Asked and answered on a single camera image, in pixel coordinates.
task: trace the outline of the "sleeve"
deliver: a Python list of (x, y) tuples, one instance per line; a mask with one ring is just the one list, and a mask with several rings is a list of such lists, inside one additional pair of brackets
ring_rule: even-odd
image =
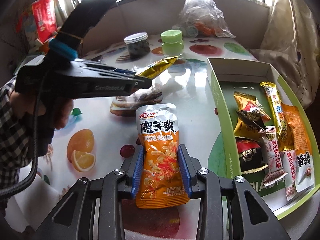
[[(27, 166), (29, 136), (26, 127), (13, 114), (9, 96), (14, 90), (15, 77), (0, 90), (0, 188), (19, 181), (20, 168)], [(0, 209), (6, 208), (7, 199), (0, 199)]]

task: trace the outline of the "green jar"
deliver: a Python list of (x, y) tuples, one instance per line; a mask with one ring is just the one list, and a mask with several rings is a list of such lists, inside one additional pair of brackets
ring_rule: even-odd
[(161, 33), (162, 51), (166, 57), (180, 56), (183, 53), (182, 32), (168, 30)]

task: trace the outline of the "white jar lid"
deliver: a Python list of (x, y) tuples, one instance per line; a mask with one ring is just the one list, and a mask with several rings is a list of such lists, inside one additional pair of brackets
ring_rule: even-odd
[(136, 33), (136, 34), (132, 34), (128, 37), (124, 38), (124, 43), (125, 44), (132, 44), (138, 41), (143, 41), (146, 40), (148, 38), (148, 34), (147, 33)]

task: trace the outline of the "open box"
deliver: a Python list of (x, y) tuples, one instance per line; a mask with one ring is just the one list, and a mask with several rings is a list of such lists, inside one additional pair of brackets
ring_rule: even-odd
[[(289, 85), (270, 64), (241, 59), (209, 58), (207, 75), (219, 114), (225, 157), (221, 157), (221, 154), (215, 155), (215, 153), (212, 152), (208, 160), (208, 167), (219, 176), (233, 178), (241, 174), (236, 140), (233, 132), (237, 120), (236, 110), (238, 109), (233, 98), (234, 91), (255, 95), (267, 114), (272, 116), (264, 89), (260, 87), (260, 82), (270, 81), (277, 85), (283, 103), (298, 107), (311, 141), (315, 184), (288, 202), (285, 197), (284, 178), (270, 187), (265, 188), (262, 184), (264, 171), (259, 174), (244, 175), (278, 219), (285, 217), (301, 206), (320, 188), (319, 149), (306, 113)], [(273, 124), (273, 120), (269, 122), (272, 123), (266, 123), (266, 125)], [(215, 167), (219, 168), (210, 168), (210, 162), (215, 163)]]

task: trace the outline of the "curtain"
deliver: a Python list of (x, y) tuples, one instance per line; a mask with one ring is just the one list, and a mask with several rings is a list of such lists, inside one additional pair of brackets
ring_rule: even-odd
[(319, 37), (313, 15), (303, 0), (266, 0), (269, 22), (260, 49), (250, 52), (272, 64), (304, 108), (315, 99), (319, 85)]

